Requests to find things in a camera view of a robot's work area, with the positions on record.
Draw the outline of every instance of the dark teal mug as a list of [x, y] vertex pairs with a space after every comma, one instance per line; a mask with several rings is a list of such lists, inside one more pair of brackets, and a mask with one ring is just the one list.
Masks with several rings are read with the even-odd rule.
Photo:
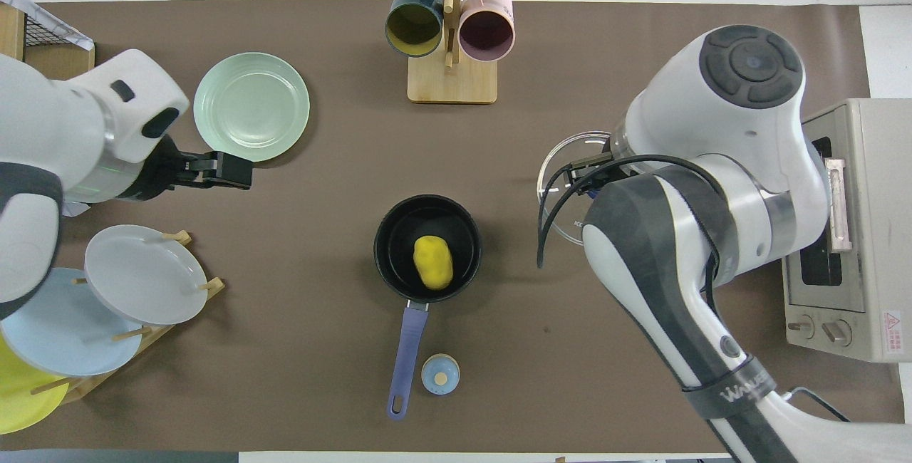
[[395, 51], [408, 57], [429, 54], [443, 37], [443, 0], [393, 0], [385, 32]]

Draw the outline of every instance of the white robotic arm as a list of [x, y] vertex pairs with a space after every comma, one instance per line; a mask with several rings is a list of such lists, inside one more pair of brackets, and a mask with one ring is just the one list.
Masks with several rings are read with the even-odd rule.
[[249, 161], [177, 151], [165, 132], [189, 104], [138, 50], [66, 81], [0, 55], [0, 319], [48, 273], [63, 201], [144, 200], [176, 184], [250, 187]]
[[[802, 134], [802, 92], [801, 60], [778, 35], [707, 32], [631, 103], [612, 161], [569, 165], [589, 173], [564, 196], [601, 187], [584, 222], [586, 258], [735, 459], [908, 461], [909, 425], [821, 420], [789, 405], [700, 296], [823, 231], [828, 187]], [[612, 181], [618, 167], [629, 177]]]

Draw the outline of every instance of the metal mesh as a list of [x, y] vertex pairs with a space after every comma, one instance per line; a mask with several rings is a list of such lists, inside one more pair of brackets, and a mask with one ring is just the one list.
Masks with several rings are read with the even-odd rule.
[[26, 16], [26, 46], [42, 46], [48, 44], [69, 44], [69, 41], [60, 38], [47, 28], [42, 27], [32, 18]]

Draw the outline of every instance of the black cable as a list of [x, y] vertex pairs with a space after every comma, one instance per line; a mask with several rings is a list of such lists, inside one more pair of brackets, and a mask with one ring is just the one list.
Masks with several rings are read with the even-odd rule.
[[846, 415], [843, 415], [839, 410], [837, 410], [835, 407], [833, 407], [833, 405], [831, 405], [830, 402], [825, 401], [824, 398], [822, 398], [820, 395], [814, 394], [814, 392], [812, 392], [811, 390], [808, 390], [804, 386], [795, 386], [795, 388], [792, 388], [791, 390], [789, 390], [789, 392], [788, 392], [789, 397], [786, 400], [791, 399], [792, 395], [797, 394], [798, 392], [809, 396], [811, 399], [814, 399], [814, 401], [817, 401], [819, 405], [826, 408], [826, 410], [830, 411], [831, 414], [835, 415], [835, 417], [838, 418], [838, 420], [841, 420], [843, 422], [852, 422], [851, 420], [849, 420], [849, 417], [846, 417]]
[[[704, 236], [709, 239], [706, 232], [703, 233]], [[722, 316], [719, 314], [719, 311], [716, 310], [716, 297], [713, 295], [713, 279], [716, 278], [716, 274], [719, 272], [719, 250], [713, 250], [713, 242], [710, 240], [710, 259], [706, 261], [706, 267], [703, 268], [704, 281], [703, 288], [700, 289], [701, 292], [706, 292], [706, 305], [710, 307], [710, 310], [716, 314], [716, 317], [719, 318], [719, 322], [725, 326]]]
[[539, 207], [538, 224], [539, 224], [540, 229], [538, 232], [538, 252], [537, 252], [537, 264], [538, 264], [539, 269], [541, 267], [543, 267], [543, 265], [544, 265], [544, 243], [547, 241], [548, 232], [550, 232], [551, 225], [553, 225], [553, 223], [554, 223], [554, 217], [557, 217], [557, 212], [561, 209], [561, 207], [564, 206], [564, 203], [567, 203], [567, 200], [570, 200], [570, 197], [572, 197], [573, 194], [576, 193], [576, 191], [579, 191], [583, 186], [586, 186], [586, 184], [589, 184], [590, 182], [592, 182], [592, 180], [595, 178], [595, 176], [597, 174], [621, 167], [621, 165], [636, 164], [638, 162], [664, 162], [667, 164], [680, 165], [680, 167], [690, 169], [690, 171], [694, 171], [694, 173], [696, 173], [697, 175], [700, 175], [701, 178], [703, 178], [708, 184], [710, 184], [710, 187], [712, 187], [712, 189], [717, 194], [719, 194], [721, 197], [725, 196], [725, 194], [722, 190], [722, 187], [720, 186], [720, 184], [716, 180], [716, 178], [713, 177], [713, 175], [710, 175], [702, 167], [698, 167], [698, 165], [693, 164], [693, 162], [691, 162], [691, 161], [684, 160], [683, 158], [670, 157], [670, 155], [636, 155], [635, 157], [620, 158], [618, 160], [612, 160], [611, 162], [607, 162], [606, 164], [599, 165], [599, 167], [596, 167], [595, 169], [593, 169], [592, 171], [590, 171], [589, 173], [584, 175], [584, 177], [580, 178], [580, 180], [577, 180], [576, 182], [571, 184], [570, 187], [567, 187], [567, 190], [564, 191], [564, 193], [561, 195], [561, 197], [557, 200], [557, 203], [554, 203], [554, 206], [551, 208], [551, 212], [548, 214], [548, 219], [545, 220], [545, 223], [543, 226], [542, 220], [541, 220], [541, 215], [544, 212], [544, 200], [551, 187], [545, 188], [543, 197], [541, 197], [541, 204]]
[[557, 181], [557, 178], [560, 178], [560, 176], [562, 174], [566, 173], [571, 168], [573, 168], [573, 165], [567, 164], [567, 165], [564, 165], [564, 167], [561, 167], [560, 169], [558, 169], [556, 173], [551, 175], [550, 180], [548, 180], [548, 184], [546, 186], [544, 186], [544, 190], [541, 191], [541, 198], [538, 203], [538, 232], [537, 233], [542, 232], [542, 217], [544, 216], [544, 200], [547, 199], [548, 193], [551, 192], [551, 186], [554, 186], [554, 182]]

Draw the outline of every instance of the mug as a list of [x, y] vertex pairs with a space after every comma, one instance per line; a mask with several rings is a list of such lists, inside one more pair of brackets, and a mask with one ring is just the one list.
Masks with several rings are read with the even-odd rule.
[[463, 0], [459, 45], [476, 61], [499, 61], [515, 39], [512, 0]]
[[443, 0], [393, 0], [385, 32], [394, 50], [408, 57], [429, 54], [443, 37]]

